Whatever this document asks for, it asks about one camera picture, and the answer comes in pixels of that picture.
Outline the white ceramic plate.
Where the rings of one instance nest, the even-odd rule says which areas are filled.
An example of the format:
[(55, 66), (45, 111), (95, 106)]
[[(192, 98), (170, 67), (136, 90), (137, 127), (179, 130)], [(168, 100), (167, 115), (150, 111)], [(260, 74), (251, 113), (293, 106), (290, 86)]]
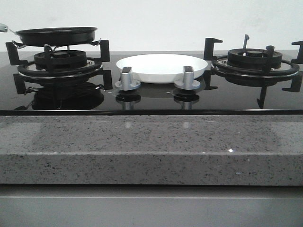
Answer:
[(133, 78), (140, 82), (168, 84), (183, 79), (184, 66), (193, 68), (195, 79), (200, 77), (208, 63), (201, 58), (181, 54), (144, 54), (123, 58), (116, 66), (120, 70), (131, 67)]

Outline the black frying pan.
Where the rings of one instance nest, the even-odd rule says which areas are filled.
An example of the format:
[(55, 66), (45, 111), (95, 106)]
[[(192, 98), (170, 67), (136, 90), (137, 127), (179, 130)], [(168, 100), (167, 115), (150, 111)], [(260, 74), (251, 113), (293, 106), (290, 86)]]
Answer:
[(15, 34), (28, 46), (68, 46), (88, 44), (95, 38), (97, 27), (57, 27), (19, 30)]

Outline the silver left stove knob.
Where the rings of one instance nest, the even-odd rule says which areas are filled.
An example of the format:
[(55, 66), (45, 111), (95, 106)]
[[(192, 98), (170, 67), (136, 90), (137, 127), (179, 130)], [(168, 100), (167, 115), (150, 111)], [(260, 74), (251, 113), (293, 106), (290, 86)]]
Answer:
[(115, 87), (122, 91), (135, 90), (139, 88), (140, 85), (140, 81), (133, 78), (131, 67), (123, 67), (120, 73), (120, 80), (115, 83)]

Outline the silver stove knob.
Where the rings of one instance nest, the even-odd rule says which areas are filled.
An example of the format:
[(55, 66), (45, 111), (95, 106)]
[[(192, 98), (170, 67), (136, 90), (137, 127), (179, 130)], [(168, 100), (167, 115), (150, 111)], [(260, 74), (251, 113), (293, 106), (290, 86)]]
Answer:
[(183, 79), (174, 81), (174, 86), (182, 90), (199, 89), (201, 83), (194, 80), (194, 71), (192, 66), (184, 66), (183, 70)]
[(140, 85), (140, 81), (133, 78), (131, 67), (123, 67), (120, 73), (120, 80), (115, 83), (115, 87), (122, 91), (135, 90), (139, 88)]

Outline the silver right stove knob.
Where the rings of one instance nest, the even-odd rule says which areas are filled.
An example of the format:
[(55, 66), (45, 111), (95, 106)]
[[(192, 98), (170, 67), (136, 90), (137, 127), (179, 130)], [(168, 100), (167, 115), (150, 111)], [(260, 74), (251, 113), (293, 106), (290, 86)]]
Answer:
[(174, 86), (182, 90), (199, 89), (201, 83), (194, 80), (194, 71), (192, 66), (184, 66), (183, 70), (183, 79), (174, 81)]

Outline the black left pan support grate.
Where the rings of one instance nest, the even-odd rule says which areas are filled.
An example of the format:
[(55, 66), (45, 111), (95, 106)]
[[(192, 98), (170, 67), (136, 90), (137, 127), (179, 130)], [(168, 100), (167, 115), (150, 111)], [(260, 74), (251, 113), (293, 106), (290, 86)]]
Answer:
[(13, 75), (18, 94), (31, 92), (30, 88), (26, 88), (25, 82), (36, 83), (43, 87), (70, 87), (84, 83), (96, 75), (102, 75), (103, 77), (102, 89), (112, 89), (111, 71), (103, 69), (103, 63), (110, 61), (108, 40), (102, 40), (101, 45), (98, 45), (100, 47), (100, 57), (87, 57), (86, 66), (65, 71), (53, 69), (50, 54), (58, 50), (53, 51), (53, 48), (47, 44), (44, 45), (43, 52), (47, 59), (48, 71), (37, 70), (34, 60), (20, 60), (18, 50), (12, 42), (7, 42), (6, 47), (10, 64), (18, 67), (18, 73)]

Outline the black pan support grate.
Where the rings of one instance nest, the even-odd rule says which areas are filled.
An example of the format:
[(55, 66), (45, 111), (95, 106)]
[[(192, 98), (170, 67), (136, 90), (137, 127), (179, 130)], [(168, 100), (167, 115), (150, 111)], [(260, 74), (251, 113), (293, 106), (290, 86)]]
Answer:
[[(247, 42), (250, 39), (245, 35), (243, 47), (247, 49)], [(297, 57), (290, 61), (283, 59), (283, 54), (275, 51), (272, 45), (266, 46), (269, 50), (267, 62), (261, 70), (251, 70), (237, 68), (227, 65), (227, 55), (214, 56), (214, 44), (223, 41), (215, 38), (205, 39), (204, 60), (211, 62), (211, 71), (214, 74), (224, 77), (227, 81), (247, 87), (261, 88), (260, 97), (256, 100), (259, 108), (263, 109), (265, 104), (267, 88), (274, 86), (278, 82), (291, 81), (291, 86), (282, 88), (283, 91), (299, 93), (302, 88), (303, 72), (300, 70), (300, 64), (303, 63), (303, 42), (292, 42), (292, 45), (298, 45)]]
[(87, 57), (86, 66), (65, 71), (53, 69), (50, 54), (58, 50), (53, 51), (53, 48), (47, 44), (44, 45), (43, 52), (47, 59), (48, 71), (37, 70), (34, 60), (20, 60), (18, 50), (12, 42), (7, 42), (6, 47), (10, 64), (18, 67), (18, 73), (13, 75), (18, 94), (31, 92), (30, 88), (26, 88), (25, 82), (36, 83), (43, 87), (70, 87), (84, 83), (96, 75), (102, 75), (103, 77), (102, 89), (112, 89), (111, 71), (103, 69), (103, 63), (110, 61), (108, 40), (102, 40), (101, 45), (98, 45), (100, 47), (100, 57)]

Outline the black left gas burner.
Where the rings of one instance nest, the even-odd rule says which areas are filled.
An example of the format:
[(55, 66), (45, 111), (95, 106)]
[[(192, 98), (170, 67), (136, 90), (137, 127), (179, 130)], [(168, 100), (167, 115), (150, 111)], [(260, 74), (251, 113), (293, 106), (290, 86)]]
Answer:
[[(83, 51), (60, 50), (50, 54), (52, 67), (57, 71), (73, 70), (87, 65), (87, 56)], [(48, 71), (47, 59), (44, 52), (34, 55), (37, 70)]]

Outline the black gas burner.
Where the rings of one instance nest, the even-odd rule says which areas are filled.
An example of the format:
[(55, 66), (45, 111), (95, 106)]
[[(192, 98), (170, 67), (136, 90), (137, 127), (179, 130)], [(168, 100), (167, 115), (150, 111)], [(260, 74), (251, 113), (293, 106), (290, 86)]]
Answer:
[(261, 70), (267, 62), (268, 52), (267, 49), (232, 49), (228, 51), (227, 65), (243, 69)]
[[(52, 67), (57, 71), (73, 70), (87, 65), (87, 56), (83, 51), (60, 50), (50, 54)], [(47, 59), (44, 52), (34, 55), (37, 70), (48, 71)]]

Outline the black right gas burner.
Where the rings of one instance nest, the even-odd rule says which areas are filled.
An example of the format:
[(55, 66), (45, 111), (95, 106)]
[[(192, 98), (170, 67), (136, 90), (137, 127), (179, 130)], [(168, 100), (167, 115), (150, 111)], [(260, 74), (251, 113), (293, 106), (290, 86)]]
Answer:
[(228, 51), (227, 65), (243, 69), (261, 70), (267, 62), (268, 52), (267, 49), (232, 49)]

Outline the black glass gas hob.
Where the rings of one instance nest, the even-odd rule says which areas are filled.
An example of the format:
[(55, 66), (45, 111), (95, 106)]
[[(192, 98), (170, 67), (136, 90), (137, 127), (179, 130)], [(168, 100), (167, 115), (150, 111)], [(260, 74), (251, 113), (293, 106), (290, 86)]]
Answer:
[(147, 84), (132, 92), (115, 88), (116, 62), (131, 52), (113, 52), (96, 76), (63, 87), (46, 87), (18, 74), (0, 54), (1, 115), (301, 115), (303, 74), (256, 80), (206, 70), (201, 87), (183, 91), (173, 84)]

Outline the black right pan support grate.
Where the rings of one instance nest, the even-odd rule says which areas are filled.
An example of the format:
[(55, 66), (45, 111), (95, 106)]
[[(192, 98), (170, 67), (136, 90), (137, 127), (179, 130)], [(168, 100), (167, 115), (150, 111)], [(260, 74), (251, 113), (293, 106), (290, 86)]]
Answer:
[[(243, 47), (247, 49), (247, 42), (250, 39), (245, 35)], [(251, 70), (237, 68), (227, 65), (227, 55), (214, 56), (214, 44), (223, 41), (215, 38), (205, 39), (204, 60), (211, 62), (211, 71), (214, 74), (224, 77), (227, 81), (247, 87), (261, 88), (260, 97), (256, 100), (259, 108), (263, 109), (265, 104), (267, 88), (274, 86), (278, 82), (291, 81), (291, 86), (282, 88), (283, 91), (299, 93), (302, 88), (303, 72), (300, 70), (300, 64), (303, 63), (303, 42), (292, 42), (292, 45), (298, 45), (297, 57), (290, 61), (283, 59), (283, 54), (275, 51), (272, 45), (266, 46), (269, 50), (267, 62), (261, 70)]]

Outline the grey cabinet front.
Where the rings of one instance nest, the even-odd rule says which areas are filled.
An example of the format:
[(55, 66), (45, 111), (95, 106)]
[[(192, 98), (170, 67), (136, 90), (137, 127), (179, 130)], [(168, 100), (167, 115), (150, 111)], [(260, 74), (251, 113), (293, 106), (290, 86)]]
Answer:
[(3, 227), (300, 227), (302, 187), (2, 186)]

